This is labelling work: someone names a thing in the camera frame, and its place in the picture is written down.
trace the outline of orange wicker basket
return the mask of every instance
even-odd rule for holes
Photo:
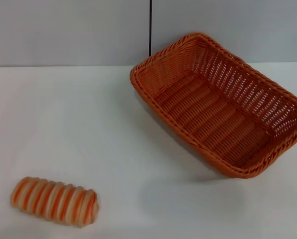
[[[297,142],[297,97],[205,34],[182,37],[135,66],[130,79],[228,177],[259,175]]]

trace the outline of orange striped object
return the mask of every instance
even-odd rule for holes
[[[92,189],[31,177],[17,184],[10,203],[25,213],[78,227],[92,224],[99,210],[97,194]]]
[[[130,79],[144,101],[228,177],[259,175],[297,142],[297,97],[203,33],[152,55]]]

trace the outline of basket rim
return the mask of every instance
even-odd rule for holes
[[[261,161],[256,163],[250,168],[242,169],[236,167],[232,164],[227,163],[223,160],[217,153],[209,150],[205,145],[199,142],[195,137],[193,137],[188,131],[186,131],[181,125],[179,125],[173,117],[171,117],[168,113],[166,113],[159,104],[154,100],[154,98],[142,87],[139,81],[139,74],[141,71],[145,70],[150,65],[155,64],[161,57],[167,57],[172,51],[174,51],[178,47],[185,47],[185,44],[190,41],[196,41],[197,39],[202,39],[207,44],[209,44],[215,51],[222,54],[227,58],[232,64],[237,65],[243,70],[245,70],[248,74],[255,76],[262,84],[269,85],[273,90],[279,92],[282,96],[289,99],[294,105],[297,106],[297,97],[293,95],[291,92],[287,91],[283,87],[281,87],[278,83],[272,81],[259,71],[255,70],[253,67],[248,65],[244,60],[240,57],[234,55],[233,53],[226,50],[219,43],[217,43],[214,39],[209,37],[208,35],[200,32],[193,32],[181,37],[178,41],[174,42],[172,45],[164,48],[163,50],[155,53],[154,55],[147,58],[142,63],[136,65],[130,72],[130,80],[134,88],[137,92],[143,97],[143,99],[148,103],[153,110],[158,115],[163,115],[166,119],[169,120],[170,123],[167,123],[171,128],[179,134],[187,143],[191,144],[197,151],[199,151],[210,164],[212,164],[215,168],[216,165],[224,166],[230,173],[225,172],[224,174],[233,175],[233,177],[242,177],[249,178],[254,177],[264,171],[268,166],[270,166],[278,156],[280,156],[284,151],[289,149],[297,142],[297,130],[287,138],[285,138],[280,144],[276,145],[269,154],[265,155]]]

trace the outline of striped bread roll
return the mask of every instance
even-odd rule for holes
[[[92,189],[31,177],[16,185],[10,203],[25,213],[78,227],[92,224],[99,211],[97,194]]]

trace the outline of woven basket bottom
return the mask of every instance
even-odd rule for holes
[[[183,77],[155,100],[209,151],[238,168],[256,163],[252,158],[272,139],[267,129],[237,110],[201,76]]]

